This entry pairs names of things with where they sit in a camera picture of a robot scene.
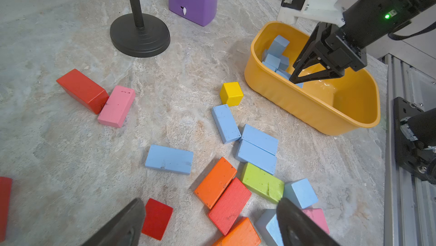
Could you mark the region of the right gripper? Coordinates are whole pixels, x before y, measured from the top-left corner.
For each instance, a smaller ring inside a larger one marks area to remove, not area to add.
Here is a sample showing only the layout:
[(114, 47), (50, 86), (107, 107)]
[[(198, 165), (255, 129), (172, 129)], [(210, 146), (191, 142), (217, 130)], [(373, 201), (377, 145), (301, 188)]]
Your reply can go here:
[[(436, 4), (436, 0), (358, 0), (343, 17), (342, 27), (320, 22), (297, 57), (290, 81), (294, 84), (338, 79), (350, 67), (359, 71), (367, 65), (365, 48), (387, 35), (393, 40), (405, 36), (396, 32), (411, 19)], [(324, 70), (300, 76), (304, 69), (321, 64)]]

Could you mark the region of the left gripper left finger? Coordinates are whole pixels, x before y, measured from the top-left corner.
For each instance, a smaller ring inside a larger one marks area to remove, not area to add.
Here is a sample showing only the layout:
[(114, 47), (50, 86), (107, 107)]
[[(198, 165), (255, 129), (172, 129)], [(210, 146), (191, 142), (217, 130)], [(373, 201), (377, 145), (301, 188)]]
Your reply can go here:
[(145, 219), (145, 205), (133, 199), (83, 246), (137, 246)]

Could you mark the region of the blue long block diagonal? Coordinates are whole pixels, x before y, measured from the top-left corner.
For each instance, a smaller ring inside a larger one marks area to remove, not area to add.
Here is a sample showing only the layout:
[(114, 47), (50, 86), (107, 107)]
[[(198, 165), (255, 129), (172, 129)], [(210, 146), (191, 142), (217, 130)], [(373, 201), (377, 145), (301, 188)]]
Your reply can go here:
[(212, 116), (224, 144), (238, 141), (241, 138), (240, 130), (227, 104), (213, 107)]

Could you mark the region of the yellow plastic tray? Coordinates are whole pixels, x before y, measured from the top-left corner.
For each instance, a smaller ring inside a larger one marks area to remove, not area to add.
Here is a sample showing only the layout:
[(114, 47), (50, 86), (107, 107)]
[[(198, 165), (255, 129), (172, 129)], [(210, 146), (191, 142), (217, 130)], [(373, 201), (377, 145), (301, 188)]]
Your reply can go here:
[(342, 78), (309, 81), (298, 87), (261, 62), (264, 50), (278, 35), (289, 40), (284, 54), (291, 61), (296, 60), (309, 39), (290, 25), (266, 23), (252, 41), (244, 72), (246, 83), (255, 92), (326, 135), (337, 136), (379, 124), (379, 88), (366, 69), (355, 72), (348, 68)]

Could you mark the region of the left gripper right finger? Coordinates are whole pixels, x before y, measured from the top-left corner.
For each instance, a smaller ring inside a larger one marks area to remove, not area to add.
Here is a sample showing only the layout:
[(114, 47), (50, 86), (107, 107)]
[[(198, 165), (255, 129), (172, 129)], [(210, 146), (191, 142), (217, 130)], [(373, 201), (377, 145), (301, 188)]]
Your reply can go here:
[(284, 246), (339, 246), (288, 198), (278, 202), (277, 220)]

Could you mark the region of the blue long block pair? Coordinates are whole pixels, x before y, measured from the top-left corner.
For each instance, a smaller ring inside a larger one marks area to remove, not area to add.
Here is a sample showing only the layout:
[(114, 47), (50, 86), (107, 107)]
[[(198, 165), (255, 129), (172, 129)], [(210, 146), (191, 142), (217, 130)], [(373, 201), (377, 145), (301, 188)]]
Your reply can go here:
[(275, 175), (277, 165), (276, 156), (246, 140), (240, 141), (235, 158), (240, 162), (251, 163), (265, 172)]
[(279, 140), (249, 124), (244, 126), (241, 139), (248, 141), (274, 156), (277, 155)]

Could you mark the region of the blue cube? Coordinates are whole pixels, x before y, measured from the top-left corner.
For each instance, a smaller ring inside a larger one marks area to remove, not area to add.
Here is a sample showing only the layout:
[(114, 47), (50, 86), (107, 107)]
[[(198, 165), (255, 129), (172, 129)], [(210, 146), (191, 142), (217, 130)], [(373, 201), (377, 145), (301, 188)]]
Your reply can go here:
[(306, 209), (319, 201), (308, 179), (286, 183), (283, 196), (299, 209)]
[(289, 67), (289, 64), (290, 64), (289, 58), (287, 56), (283, 56), (283, 55), (280, 56), (279, 58), (280, 58), (279, 69), (286, 71)]
[(273, 72), (276, 72), (280, 66), (280, 58), (267, 54), (262, 63)]
[(262, 216), (255, 222), (255, 227), (268, 246), (284, 246), (276, 210), (265, 210)]

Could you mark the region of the blue thin long block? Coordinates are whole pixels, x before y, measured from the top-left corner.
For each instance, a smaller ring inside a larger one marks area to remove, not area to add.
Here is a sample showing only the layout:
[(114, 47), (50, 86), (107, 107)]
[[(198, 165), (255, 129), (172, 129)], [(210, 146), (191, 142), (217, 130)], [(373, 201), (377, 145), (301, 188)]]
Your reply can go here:
[(276, 70), (276, 73), (280, 76), (282, 76), (283, 78), (285, 78), (286, 80), (290, 80), (291, 75), (289, 73), (287, 73), (286, 71), (283, 70)]

